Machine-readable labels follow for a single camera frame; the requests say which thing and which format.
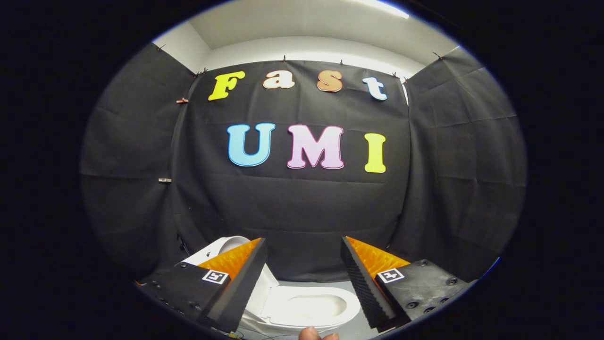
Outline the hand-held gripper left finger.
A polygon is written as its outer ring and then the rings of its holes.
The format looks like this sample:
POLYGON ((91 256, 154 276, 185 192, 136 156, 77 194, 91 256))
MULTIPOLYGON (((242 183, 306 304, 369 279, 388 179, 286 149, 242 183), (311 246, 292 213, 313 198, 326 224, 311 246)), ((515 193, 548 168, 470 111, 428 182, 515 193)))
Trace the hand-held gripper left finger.
POLYGON ((239 327, 268 248, 257 238, 214 257, 191 256, 140 284, 160 307, 208 331, 233 333, 239 327))

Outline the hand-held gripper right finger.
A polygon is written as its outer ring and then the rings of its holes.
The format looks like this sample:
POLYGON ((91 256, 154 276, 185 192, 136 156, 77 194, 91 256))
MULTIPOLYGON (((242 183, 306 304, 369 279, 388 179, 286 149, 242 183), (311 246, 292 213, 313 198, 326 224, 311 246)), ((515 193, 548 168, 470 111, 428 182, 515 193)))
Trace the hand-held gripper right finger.
POLYGON ((341 259, 369 326, 378 331, 419 322, 472 287, 430 260, 406 261, 348 236, 341 239, 341 259))

